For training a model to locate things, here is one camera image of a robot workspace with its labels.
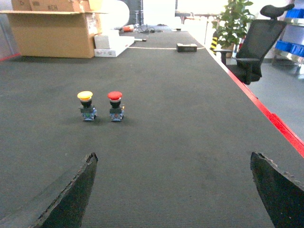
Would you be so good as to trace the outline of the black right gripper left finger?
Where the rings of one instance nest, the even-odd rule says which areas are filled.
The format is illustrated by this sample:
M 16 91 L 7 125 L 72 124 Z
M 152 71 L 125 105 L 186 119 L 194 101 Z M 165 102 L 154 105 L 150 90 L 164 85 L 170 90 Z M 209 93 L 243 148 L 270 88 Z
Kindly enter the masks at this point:
M 0 221 L 2 228 L 79 228 L 88 205 L 97 168 L 89 153 L 71 169 L 14 213 Z

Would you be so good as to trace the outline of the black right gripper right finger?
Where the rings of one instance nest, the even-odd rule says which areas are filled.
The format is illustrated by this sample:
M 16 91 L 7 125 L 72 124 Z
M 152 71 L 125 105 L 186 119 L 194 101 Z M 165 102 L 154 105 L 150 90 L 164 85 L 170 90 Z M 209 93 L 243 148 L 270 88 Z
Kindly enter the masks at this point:
M 304 226 L 304 185 L 268 157 L 252 152 L 250 169 L 257 192 L 276 228 Z

